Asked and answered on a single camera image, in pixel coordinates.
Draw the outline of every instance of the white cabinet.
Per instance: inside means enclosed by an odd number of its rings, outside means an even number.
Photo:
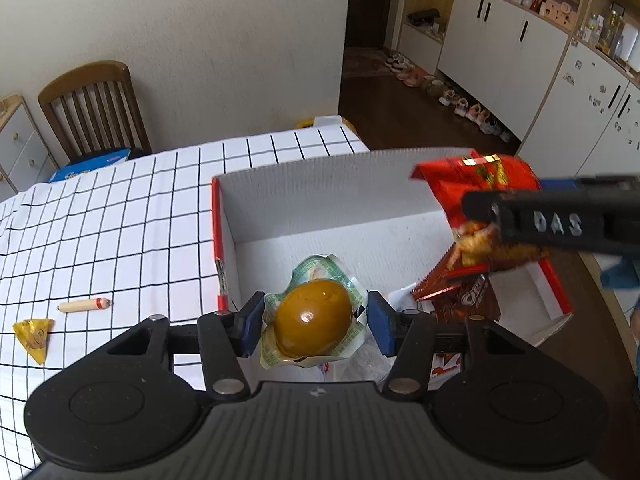
[[[522,139],[567,36],[509,0],[454,0],[438,68]]]
[[[475,61],[489,0],[453,0],[438,68],[464,87]]]
[[[498,97],[493,105],[487,105],[520,140],[545,97],[566,40],[563,30],[525,13]]]
[[[478,36],[472,41],[475,56],[463,88],[492,112],[506,74],[506,60],[511,57],[523,28],[524,15],[522,7],[510,2],[488,0]]]
[[[626,97],[627,85],[607,61],[572,41],[518,156],[541,178],[574,176]]]
[[[56,171],[22,98],[14,94],[4,103],[7,113],[0,118],[0,202],[47,181]]]
[[[640,173],[640,90],[629,83],[604,133],[578,174]]]

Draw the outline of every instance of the grid pattern tablecloth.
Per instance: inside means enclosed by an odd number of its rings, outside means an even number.
[[[44,380],[151,314],[175,324],[216,309],[210,181],[217,174],[365,152],[347,128],[265,134],[131,160],[0,203],[0,479],[39,462],[23,411]],[[102,297],[106,310],[66,316],[62,301]],[[44,367],[15,338],[19,320],[54,320]],[[199,356],[175,373],[204,389]]]

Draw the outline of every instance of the snack package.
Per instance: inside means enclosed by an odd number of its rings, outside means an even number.
[[[494,288],[483,275],[444,292],[431,303],[439,323],[459,322],[469,316],[483,316],[491,321],[500,319]]]
[[[292,358],[284,355],[276,343],[273,323],[278,306],[294,288],[311,280],[328,279],[340,283],[349,295],[353,317],[343,340],[330,355]],[[281,294],[265,294],[260,337],[260,364],[268,369],[283,365],[303,368],[350,357],[363,343],[367,333],[367,290],[360,285],[344,264],[333,254],[309,256],[293,270],[286,290]]]
[[[548,255],[529,244],[503,244],[495,224],[469,221],[462,198],[469,191],[539,190],[540,183],[522,160],[507,155],[443,158],[422,162],[412,178],[427,181],[444,209],[453,231],[454,245],[421,281],[412,296],[428,299],[452,286],[486,272],[508,270]]]
[[[25,319],[14,323],[18,341],[40,366],[47,357],[47,334],[52,323],[52,319]]]

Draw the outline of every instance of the drawer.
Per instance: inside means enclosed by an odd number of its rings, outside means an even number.
[[[14,184],[15,189],[27,191],[35,184],[47,158],[47,149],[34,130],[9,173],[9,180]]]
[[[6,174],[14,168],[32,131],[33,125],[27,116],[27,110],[24,105],[18,106],[0,132],[0,166]]]
[[[14,189],[9,186],[6,178],[0,173],[0,203],[4,202],[7,198],[11,198],[15,195]]]

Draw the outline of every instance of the wooden chair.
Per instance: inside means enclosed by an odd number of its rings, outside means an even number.
[[[70,70],[45,86],[38,102],[72,162],[114,148],[132,148],[132,155],[151,153],[129,68],[124,63],[97,61]]]

